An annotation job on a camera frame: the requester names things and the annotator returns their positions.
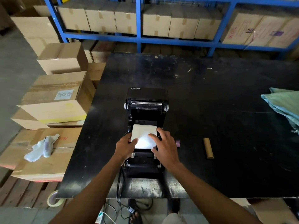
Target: hand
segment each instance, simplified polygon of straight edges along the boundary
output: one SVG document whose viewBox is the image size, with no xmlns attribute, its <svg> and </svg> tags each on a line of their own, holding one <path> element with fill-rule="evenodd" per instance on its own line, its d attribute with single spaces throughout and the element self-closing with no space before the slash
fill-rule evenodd
<svg viewBox="0 0 299 224">
<path fill-rule="evenodd" d="M 131 156 L 135 149 L 135 145 L 138 142 L 138 138 L 135 138 L 131 143 L 129 143 L 131 141 L 131 136 L 132 133 L 128 133 L 116 143 L 114 156 L 120 159 L 121 164 L 123 164 L 123 162 Z"/>
<path fill-rule="evenodd" d="M 157 159 L 166 167 L 167 170 L 172 172 L 172 169 L 180 164 L 180 160 L 178 159 L 178 148 L 174 141 L 174 138 L 170 136 L 170 132 L 163 131 L 161 128 L 157 128 L 157 131 L 160 133 L 162 141 L 154 134 L 149 134 L 158 149 L 152 149 L 152 152 L 156 155 Z"/>
</svg>

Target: blue metal shelf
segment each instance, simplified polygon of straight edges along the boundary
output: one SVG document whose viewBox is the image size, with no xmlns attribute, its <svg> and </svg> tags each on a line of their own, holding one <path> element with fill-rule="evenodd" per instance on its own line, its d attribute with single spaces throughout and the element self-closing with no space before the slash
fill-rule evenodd
<svg viewBox="0 0 299 224">
<path fill-rule="evenodd" d="M 208 47 L 209 52 L 207 56 L 212 56 L 215 48 L 227 48 L 227 49 L 248 49 L 248 50 L 259 50 L 259 51 L 274 51 L 280 52 L 280 57 L 282 58 L 285 53 L 293 49 L 296 44 L 299 43 L 299 37 L 286 49 L 274 48 L 274 47 L 259 47 L 259 46 L 245 46 L 245 45 L 232 45 L 232 44 L 222 44 L 220 37 L 224 32 L 224 29 L 234 11 L 237 3 L 246 4 L 259 4 L 259 5 L 272 5 L 272 6 L 282 6 L 282 7 L 299 7 L 299 1 L 291 0 L 189 0 L 189 1 L 208 1 L 208 2 L 227 2 L 230 3 L 229 8 L 222 18 L 219 25 L 218 31 L 215 37 L 211 41 L 195 41 L 195 40 L 182 40 L 182 39 L 171 39 L 171 38 L 148 38 L 143 37 L 141 34 L 141 3 L 143 0 L 135 0 L 136 2 L 136 23 L 137 23 L 137 35 L 136 37 L 120 36 L 117 35 L 99 35 L 99 34 L 86 34 L 86 33 L 70 33 L 67 32 L 63 27 L 63 22 L 60 18 L 59 13 L 56 11 L 51 0 L 45 0 L 46 5 L 53 17 L 55 25 L 59 31 L 59 34 L 63 42 L 68 42 L 67 38 L 75 39 L 91 39 L 91 40 L 101 40 L 101 41 L 119 41 L 119 42 L 134 42 L 137 44 L 137 51 L 141 52 L 141 43 L 149 44 L 165 44 L 165 45 L 180 45 L 180 46 L 196 46 L 196 47 Z"/>
</svg>

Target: forearm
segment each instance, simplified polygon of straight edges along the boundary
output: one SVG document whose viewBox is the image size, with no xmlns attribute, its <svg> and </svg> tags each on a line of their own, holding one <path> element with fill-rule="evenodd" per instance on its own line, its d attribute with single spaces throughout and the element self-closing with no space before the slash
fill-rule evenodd
<svg viewBox="0 0 299 224">
<path fill-rule="evenodd" d="M 261 223 L 247 210 L 196 177 L 182 164 L 174 166 L 170 172 L 180 182 L 209 223 Z"/>
<path fill-rule="evenodd" d="M 99 174 L 49 224 L 94 224 L 121 165 L 121 158 L 113 156 Z"/>
</svg>

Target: person's left hand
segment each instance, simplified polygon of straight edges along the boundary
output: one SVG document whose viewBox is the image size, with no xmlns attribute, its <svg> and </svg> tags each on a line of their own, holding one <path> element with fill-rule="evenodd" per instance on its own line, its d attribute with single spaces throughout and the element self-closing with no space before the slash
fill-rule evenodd
<svg viewBox="0 0 299 224">
<path fill-rule="evenodd" d="M 114 152 L 114 156 L 119 158 L 123 164 L 123 162 L 128 159 L 131 154 L 134 152 L 135 145 L 138 142 L 138 138 L 135 138 L 131 143 L 131 136 L 132 133 L 128 133 L 125 136 L 123 136 L 117 143 L 116 148 Z"/>
</svg>

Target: black printer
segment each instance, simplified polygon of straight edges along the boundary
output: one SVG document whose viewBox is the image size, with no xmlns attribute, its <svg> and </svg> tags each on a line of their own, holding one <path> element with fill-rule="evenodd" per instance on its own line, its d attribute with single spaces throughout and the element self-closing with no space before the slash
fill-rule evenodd
<svg viewBox="0 0 299 224">
<path fill-rule="evenodd" d="M 160 88 L 130 87 L 124 108 L 128 115 L 128 133 L 132 132 L 134 124 L 163 128 L 169 109 L 168 93 Z M 135 149 L 123 164 L 125 174 L 130 177 L 155 178 L 164 169 L 150 149 Z"/>
</svg>

